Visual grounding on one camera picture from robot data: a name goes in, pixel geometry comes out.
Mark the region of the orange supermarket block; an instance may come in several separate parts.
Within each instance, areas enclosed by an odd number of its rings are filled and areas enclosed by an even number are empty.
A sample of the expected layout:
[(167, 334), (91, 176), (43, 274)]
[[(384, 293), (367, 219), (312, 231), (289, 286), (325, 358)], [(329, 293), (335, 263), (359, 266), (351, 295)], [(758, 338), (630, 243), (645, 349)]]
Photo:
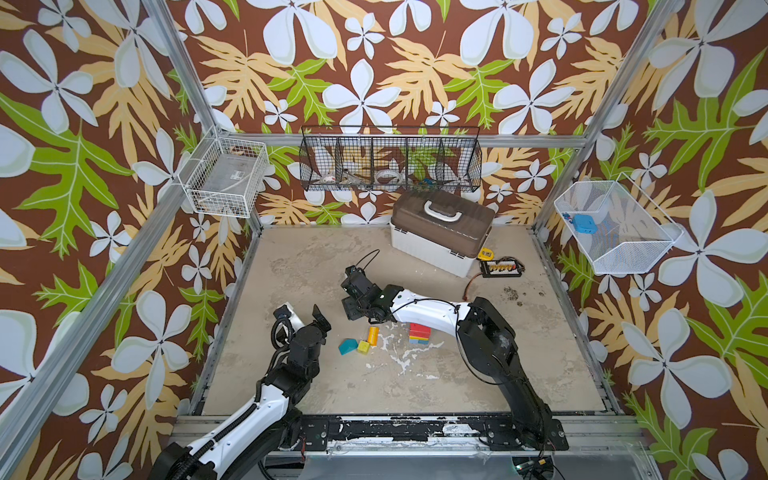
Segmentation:
[(371, 326), (368, 331), (367, 342), (371, 346), (376, 346), (378, 344), (378, 336), (379, 336), (379, 328), (375, 326)]

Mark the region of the red rectangular block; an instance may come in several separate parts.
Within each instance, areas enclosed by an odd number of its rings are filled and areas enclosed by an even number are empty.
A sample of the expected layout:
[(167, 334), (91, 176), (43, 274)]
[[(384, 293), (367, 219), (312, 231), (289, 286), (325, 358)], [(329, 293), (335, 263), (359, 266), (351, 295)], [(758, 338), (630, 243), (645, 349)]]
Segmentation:
[(411, 323), (409, 325), (409, 334), (430, 335), (431, 329), (427, 326)]

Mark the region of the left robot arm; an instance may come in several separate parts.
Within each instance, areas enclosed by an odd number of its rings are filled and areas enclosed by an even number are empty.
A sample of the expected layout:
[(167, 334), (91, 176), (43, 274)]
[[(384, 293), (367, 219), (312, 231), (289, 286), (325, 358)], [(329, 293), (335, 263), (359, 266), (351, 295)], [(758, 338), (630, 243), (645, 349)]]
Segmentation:
[(264, 467), (270, 452), (298, 440), (297, 404), (320, 372), (320, 352), (332, 329), (318, 306), (304, 323), (285, 303), (275, 324), (288, 328), (287, 343), (276, 348), (254, 397), (215, 429), (186, 446), (169, 444), (155, 461), (151, 479), (241, 479)]

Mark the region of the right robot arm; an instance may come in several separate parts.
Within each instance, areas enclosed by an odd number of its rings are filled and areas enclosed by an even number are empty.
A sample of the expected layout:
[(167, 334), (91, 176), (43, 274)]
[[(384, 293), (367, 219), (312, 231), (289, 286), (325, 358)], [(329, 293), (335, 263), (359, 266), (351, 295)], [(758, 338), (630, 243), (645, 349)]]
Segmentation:
[(519, 445), (537, 451), (569, 448), (561, 422), (523, 369), (513, 328), (488, 299), (453, 302), (393, 284), (381, 288), (358, 266), (345, 269), (341, 288), (346, 292), (342, 305), (350, 320), (366, 318), (372, 325), (418, 324), (452, 335), (470, 372), (500, 390)]

